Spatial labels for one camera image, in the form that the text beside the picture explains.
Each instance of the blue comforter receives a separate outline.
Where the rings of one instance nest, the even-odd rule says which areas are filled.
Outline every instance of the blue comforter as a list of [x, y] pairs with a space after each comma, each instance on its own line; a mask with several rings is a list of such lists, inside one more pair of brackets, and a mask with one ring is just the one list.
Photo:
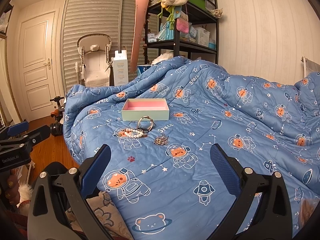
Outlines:
[[[214, 143], [243, 167], [282, 173], [296, 234], [301, 199], [320, 194], [319, 84], [320, 73], [292, 86], [175, 57], [124, 86], [75, 85], [67, 94], [64, 138], [79, 164], [110, 146], [98, 188], [110, 193], [135, 240], [205, 240], [214, 231], [235, 199], [210, 161]], [[129, 122], [121, 109], [136, 97], [166, 98], [170, 109], [169, 120], [156, 122], [146, 138], [122, 132]], [[163, 134], [169, 144], [155, 145]], [[256, 194], [239, 231], [259, 201]]]

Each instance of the red paw print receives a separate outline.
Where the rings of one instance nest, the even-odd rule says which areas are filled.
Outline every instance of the red paw print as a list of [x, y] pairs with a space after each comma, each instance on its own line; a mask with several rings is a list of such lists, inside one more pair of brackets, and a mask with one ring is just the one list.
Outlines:
[[135, 161], [135, 158], [134, 158], [134, 157], [132, 157], [132, 156], [130, 156], [130, 157], [128, 158], [128, 161], [130, 161], [130, 162], [134, 162], [134, 161]]

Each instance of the white plastic basket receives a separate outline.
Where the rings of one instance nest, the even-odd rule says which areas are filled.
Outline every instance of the white plastic basket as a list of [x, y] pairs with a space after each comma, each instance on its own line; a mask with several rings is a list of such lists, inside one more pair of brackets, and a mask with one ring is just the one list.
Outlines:
[[206, 31], [204, 28], [195, 28], [197, 31], [196, 42], [199, 45], [209, 47], [209, 36], [210, 32]]

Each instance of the silver bolt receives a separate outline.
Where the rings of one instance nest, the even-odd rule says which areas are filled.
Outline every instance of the silver bolt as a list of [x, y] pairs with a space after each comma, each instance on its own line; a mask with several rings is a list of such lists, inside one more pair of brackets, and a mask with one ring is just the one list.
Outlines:
[[40, 178], [44, 178], [45, 176], [47, 176], [47, 173], [45, 171], [40, 173]]
[[75, 174], [77, 172], [77, 168], [71, 168], [69, 169], [70, 174]]
[[276, 172], [275, 172], [275, 176], [276, 176], [277, 178], [281, 178], [281, 173], [280, 173], [279, 171], [276, 171]]
[[251, 173], [253, 173], [253, 170], [252, 170], [251, 168], [245, 168], [245, 169], [244, 169], [244, 172], [245, 172], [246, 174], [251, 174]]

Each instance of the hand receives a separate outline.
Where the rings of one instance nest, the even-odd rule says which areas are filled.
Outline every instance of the hand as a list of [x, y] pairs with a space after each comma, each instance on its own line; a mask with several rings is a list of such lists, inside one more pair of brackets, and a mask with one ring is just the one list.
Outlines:
[[11, 175], [7, 178], [7, 184], [9, 188], [4, 193], [5, 197], [9, 199], [9, 203], [11, 205], [17, 205], [20, 202], [18, 178], [14, 173], [14, 170], [10, 170]]

